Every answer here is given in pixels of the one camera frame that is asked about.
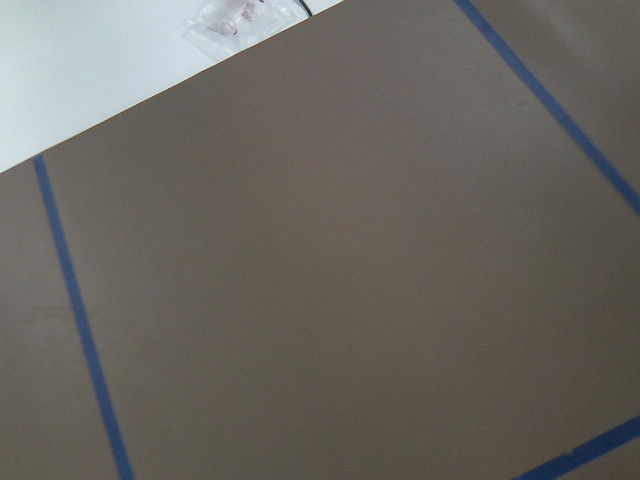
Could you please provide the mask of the clear plastic bag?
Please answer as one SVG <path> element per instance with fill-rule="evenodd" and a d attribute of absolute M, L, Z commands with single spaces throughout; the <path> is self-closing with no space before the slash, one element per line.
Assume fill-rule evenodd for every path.
<path fill-rule="evenodd" d="M 186 21 L 183 37 L 222 61 L 311 16 L 304 1 L 204 1 Z"/>

